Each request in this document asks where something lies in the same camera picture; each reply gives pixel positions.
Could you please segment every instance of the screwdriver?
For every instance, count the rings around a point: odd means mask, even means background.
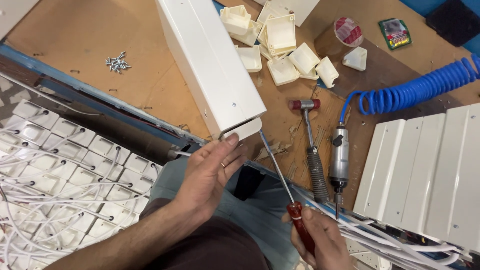
[[[287,212],[289,213],[290,217],[292,218],[293,225],[295,226],[295,229],[297,229],[297,232],[300,236],[301,241],[305,245],[305,249],[310,252],[315,257],[315,242],[313,241],[312,237],[307,231],[307,228],[305,228],[305,225],[303,224],[303,221],[301,219],[301,203],[298,201],[295,201],[292,197],[292,194],[290,193],[290,190],[288,189],[287,182],[285,182],[285,179],[283,178],[282,172],[280,171],[280,168],[278,167],[278,164],[275,160],[275,157],[273,156],[272,150],[268,146],[268,142],[265,138],[264,133],[262,130],[259,131],[260,137],[262,138],[262,141],[265,145],[265,149],[267,150],[268,156],[273,162],[273,165],[275,167],[275,171],[278,174],[278,177],[280,178],[280,181],[285,188],[285,190],[288,193],[288,196],[290,196],[290,200],[292,201],[287,205]]]

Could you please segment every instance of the red screwdriver handle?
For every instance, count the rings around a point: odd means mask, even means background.
[[[301,219],[301,208],[300,202],[294,202],[287,205],[287,212],[290,214],[293,225],[295,226],[295,229],[297,229],[305,248],[315,257],[315,242],[303,224],[303,220]]]

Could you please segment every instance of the fingernail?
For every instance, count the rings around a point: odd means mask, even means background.
[[[235,145],[235,144],[238,143],[238,141],[239,141],[239,136],[238,136],[236,133],[228,136],[228,138],[227,138],[227,142],[228,142],[230,145]]]
[[[301,213],[301,215],[303,216],[303,218],[305,220],[312,220],[312,217],[313,217],[313,213],[312,213],[312,210],[308,207],[305,207]]]

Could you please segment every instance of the black rubber grip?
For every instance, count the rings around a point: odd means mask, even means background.
[[[307,156],[308,169],[312,176],[313,198],[317,203],[329,202],[330,199],[328,197],[328,189],[325,183],[324,168],[322,167],[322,161],[320,160],[317,147],[313,146],[307,148]]]

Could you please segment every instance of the screw pile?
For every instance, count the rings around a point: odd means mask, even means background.
[[[119,74],[121,74],[120,69],[126,70],[127,68],[131,68],[131,66],[129,66],[128,63],[125,62],[125,59],[122,59],[123,57],[125,57],[124,51],[121,52],[118,57],[108,57],[107,59],[105,59],[105,65],[110,66],[110,71],[113,70],[113,72],[118,72]]]

